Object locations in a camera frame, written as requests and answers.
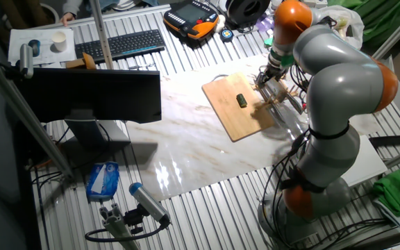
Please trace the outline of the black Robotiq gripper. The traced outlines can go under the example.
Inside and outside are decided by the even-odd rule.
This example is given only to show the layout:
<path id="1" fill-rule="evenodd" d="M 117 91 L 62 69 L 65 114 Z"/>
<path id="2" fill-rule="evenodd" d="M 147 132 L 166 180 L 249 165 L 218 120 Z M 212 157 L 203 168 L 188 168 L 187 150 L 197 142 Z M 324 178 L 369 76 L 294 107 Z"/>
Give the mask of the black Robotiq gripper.
<path id="1" fill-rule="evenodd" d="M 286 69 L 268 65 L 263 72 L 263 78 L 257 78 L 255 84 L 258 88 L 262 88 L 272 78 L 275 81 L 279 81 L 285 75 L 285 73 Z"/>

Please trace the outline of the person's bare hand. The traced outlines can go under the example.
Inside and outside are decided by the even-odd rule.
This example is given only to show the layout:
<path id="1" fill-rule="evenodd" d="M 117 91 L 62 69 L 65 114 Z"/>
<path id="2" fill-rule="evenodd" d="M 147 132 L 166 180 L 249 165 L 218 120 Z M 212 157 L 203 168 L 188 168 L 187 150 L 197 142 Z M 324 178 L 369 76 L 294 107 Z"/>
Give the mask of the person's bare hand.
<path id="1" fill-rule="evenodd" d="M 63 26 L 68 26 L 68 23 L 70 21 L 74 21 L 76 19 L 76 16 L 71 13 L 71 12 L 66 12 L 60 19 L 60 22 L 63 24 Z"/>

